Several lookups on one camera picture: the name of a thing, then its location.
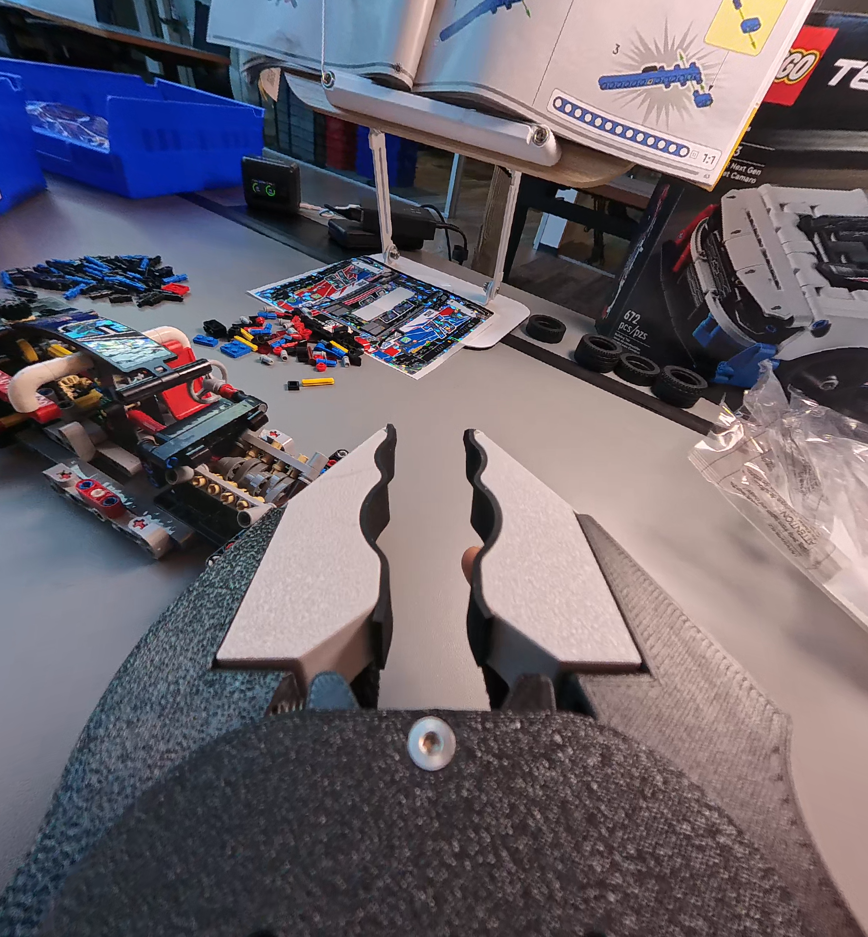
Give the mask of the holographic sticker sheet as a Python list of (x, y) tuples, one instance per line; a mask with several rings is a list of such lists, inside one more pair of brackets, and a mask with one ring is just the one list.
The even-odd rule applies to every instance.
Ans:
[(479, 334), (493, 312), (370, 257), (324, 265), (248, 294), (310, 332), (327, 359), (369, 357), (423, 377)]

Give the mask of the pile of black blue pins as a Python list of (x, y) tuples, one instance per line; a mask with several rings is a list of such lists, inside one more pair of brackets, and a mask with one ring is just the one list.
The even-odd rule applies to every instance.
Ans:
[(137, 307), (182, 302), (189, 292), (188, 277), (164, 264), (162, 257), (147, 255), (84, 255), (76, 259), (51, 259), (0, 272), (7, 291), (28, 300), (42, 290), (60, 293), (66, 301), (89, 299), (113, 305)]

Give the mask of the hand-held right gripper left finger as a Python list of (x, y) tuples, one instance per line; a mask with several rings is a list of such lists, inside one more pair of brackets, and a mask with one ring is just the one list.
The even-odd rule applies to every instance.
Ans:
[(292, 673), (308, 689), (323, 672), (378, 700), (393, 632), (389, 562), (396, 431), (377, 431), (288, 503), (217, 650), (217, 666)]

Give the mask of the lego set box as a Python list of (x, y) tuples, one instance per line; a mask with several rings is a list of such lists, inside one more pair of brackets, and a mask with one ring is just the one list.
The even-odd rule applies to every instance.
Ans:
[(713, 191), (656, 187), (596, 330), (868, 424), (868, 14), (812, 15)]

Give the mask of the crumpled clear plastic bags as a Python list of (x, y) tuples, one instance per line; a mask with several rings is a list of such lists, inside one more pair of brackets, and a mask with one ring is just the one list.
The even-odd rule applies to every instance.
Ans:
[(689, 456), (700, 475), (868, 631), (868, 425), (786, 390), (770, 362)]

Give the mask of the lego instruction booklet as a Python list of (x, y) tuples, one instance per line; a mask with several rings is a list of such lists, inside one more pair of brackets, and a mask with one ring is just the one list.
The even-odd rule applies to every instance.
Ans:
[(207, 36), (716, 185), (807, 1), (217, 1)]

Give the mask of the large black power adapter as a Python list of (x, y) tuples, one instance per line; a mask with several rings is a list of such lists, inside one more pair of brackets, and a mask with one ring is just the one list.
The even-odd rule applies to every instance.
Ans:
[[(381, 250), (381, 227), (378, 207), (374, 203), (363, 203), (341, 210), (343, 217), (355, 224), (357, 244), (375, 251)], [(433, 240), (438, 230), (437, 219), (425, 208), (416, 205), (392, 204), (390, 208), (392, 240), (400, 251), (423, 248), (426, 241)]]

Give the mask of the small clear plastic bag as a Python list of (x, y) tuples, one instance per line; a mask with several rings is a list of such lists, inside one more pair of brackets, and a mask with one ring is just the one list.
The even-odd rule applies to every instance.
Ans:
[(111, 152), (109, 123), (106, 118), (58, 102), (28, 100), (25, 112), (32, 129), (44, 136), (76, 143), (99, 151)]

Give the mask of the white desk stand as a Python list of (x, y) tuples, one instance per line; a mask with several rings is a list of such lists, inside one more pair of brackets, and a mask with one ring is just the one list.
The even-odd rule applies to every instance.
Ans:
[[(606, 184), (630, 167), (625, 160), (592, 148), (559, 141), (539, 123), (521, 123), (409, 92), (375, 84), (349, 72), (326, 72), (320, 80), (286, 73), (289, 89), (314, 111), (332, 114), (370, 129), (377, 207), (381, 225), (381, 253), (373, 258), (400, 273), (462, 297), (490, 312), (464, 340), (473, 349), (495, 346), (524, 322), (530, 311), (500, 294), (505, 252), (509, 246), (514, 209), (523, 174), (561, 183), (565, 188), (589, 189)], [(509, 194), (499, 230), (498, 257), (484, 287), (425, 264), (400, 258), (393, 242), (391, 199), (385, 133), (490, 162), (511, 172)]]

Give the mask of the black power bank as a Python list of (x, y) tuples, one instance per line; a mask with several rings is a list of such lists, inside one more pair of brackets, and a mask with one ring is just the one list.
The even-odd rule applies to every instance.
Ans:
[(285, 216), (300, 213), (301, 178), (296, 162), (245, 156), (241, 173), (248, 208)]

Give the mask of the small black charger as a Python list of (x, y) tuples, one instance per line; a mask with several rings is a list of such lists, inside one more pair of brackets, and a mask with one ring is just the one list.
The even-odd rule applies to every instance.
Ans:
[(381, 252), (381, 236), (366, 230), (361, 223), (348, 218), (331, 218), (327, 223), (330, 240), (338, 246), (358, 254)]

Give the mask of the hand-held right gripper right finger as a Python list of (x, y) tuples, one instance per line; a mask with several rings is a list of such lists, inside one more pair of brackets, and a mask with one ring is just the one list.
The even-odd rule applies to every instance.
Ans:
[(589, 518), (478, 429), (463, 437), (481, 541), (467, 639), (491, 705), (541, 678), (560, 705), (585, 675), (636, 675), (643, 656), (592, 546)]

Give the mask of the lego car chassis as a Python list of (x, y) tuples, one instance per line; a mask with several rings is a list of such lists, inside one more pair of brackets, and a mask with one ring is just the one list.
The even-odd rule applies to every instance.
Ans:
[(0, 299), (0, 448), (12, 444), (154, 559), (200, 541), (224, 551), (348, 453), (301, 454), (174, 327), (22, 297)]

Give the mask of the pile of mixed lego pieces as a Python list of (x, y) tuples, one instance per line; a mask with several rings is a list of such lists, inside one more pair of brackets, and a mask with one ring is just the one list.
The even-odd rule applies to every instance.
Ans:
[(266, 364), (278, 359), (296, 360), (318, 372), (359, 367), (370, 355), (369, 341), (351, 327), (293, 309), (264, 309), (229, 325), (206, 320), (191, 342), (217, 348), (232, 359), (256, 353)]

